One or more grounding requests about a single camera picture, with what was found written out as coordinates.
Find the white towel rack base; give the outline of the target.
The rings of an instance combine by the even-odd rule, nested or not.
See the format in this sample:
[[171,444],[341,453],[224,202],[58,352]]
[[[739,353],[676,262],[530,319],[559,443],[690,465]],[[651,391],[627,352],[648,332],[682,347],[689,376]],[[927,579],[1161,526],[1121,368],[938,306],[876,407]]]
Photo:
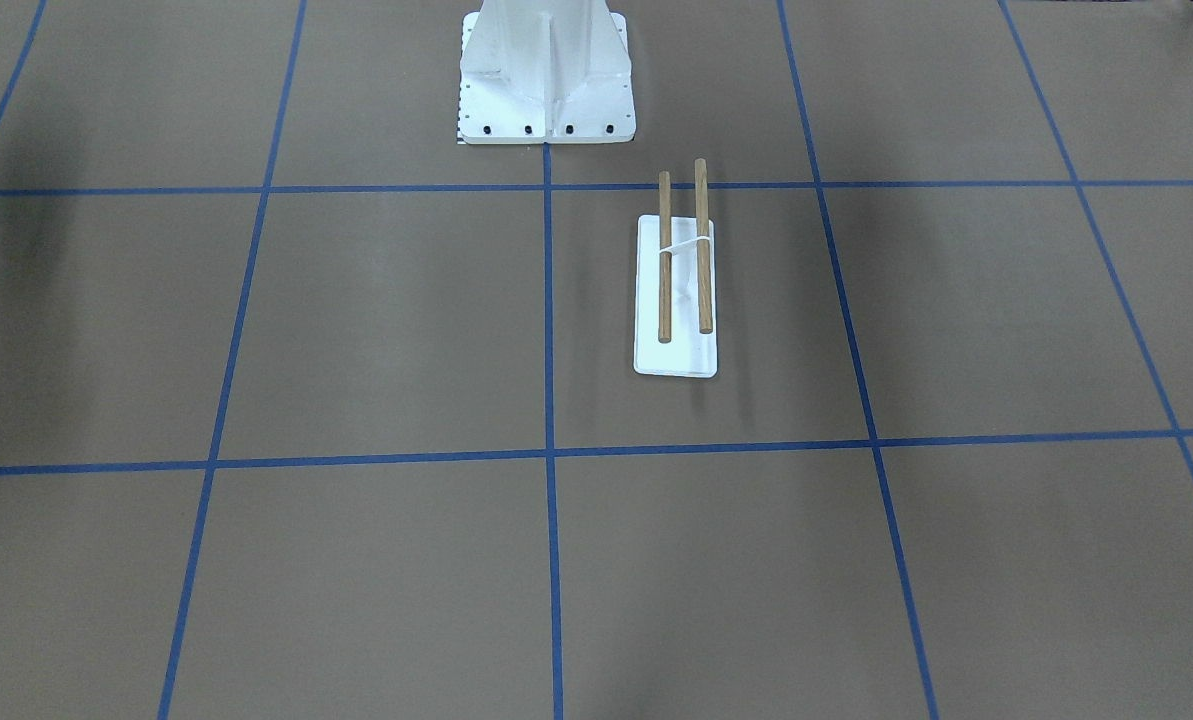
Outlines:
[[673,217],[673,337],[657,342],[657,215],[641,215],[633,261],[633,370],[643,375],[712,378],[718,373],[718,309],[712,237],[713,333],[698,333],[696,219]]

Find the wooden rack rod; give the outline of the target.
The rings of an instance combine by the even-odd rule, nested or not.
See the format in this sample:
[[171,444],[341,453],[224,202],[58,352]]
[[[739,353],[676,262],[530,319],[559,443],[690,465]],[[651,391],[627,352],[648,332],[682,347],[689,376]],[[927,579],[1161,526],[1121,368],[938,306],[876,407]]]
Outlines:
[[700,334],[712,334],[715,323],[711,246],[709,168],[705,159],[696,159],[696,297]]
[[673,243],[672,176],[660,170],[657,176],[657,342],[668,345],[673,337]]

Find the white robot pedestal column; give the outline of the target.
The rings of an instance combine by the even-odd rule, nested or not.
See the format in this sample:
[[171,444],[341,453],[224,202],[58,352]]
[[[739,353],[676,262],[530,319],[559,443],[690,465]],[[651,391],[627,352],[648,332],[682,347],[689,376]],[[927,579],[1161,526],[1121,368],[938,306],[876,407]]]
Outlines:
[[628,143],[637,132],[628,19],[605,1],[483,1],[462,19],[456,138]]

